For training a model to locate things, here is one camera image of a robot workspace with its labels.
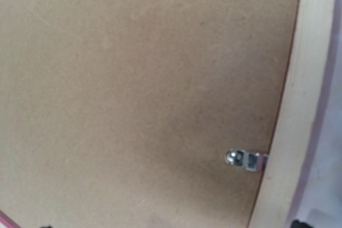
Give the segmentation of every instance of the hardboard backing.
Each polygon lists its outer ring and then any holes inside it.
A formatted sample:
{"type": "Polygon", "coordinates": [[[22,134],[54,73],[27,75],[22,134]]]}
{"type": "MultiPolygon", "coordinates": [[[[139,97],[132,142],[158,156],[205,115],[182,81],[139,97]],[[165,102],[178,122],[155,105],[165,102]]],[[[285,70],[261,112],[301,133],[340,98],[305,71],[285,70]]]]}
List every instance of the hardboard backing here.
{"type": "Polygon", "coordinates": [[[22,227],[246,227],[298,0],[1,0],[0,208],[22,227]]]}

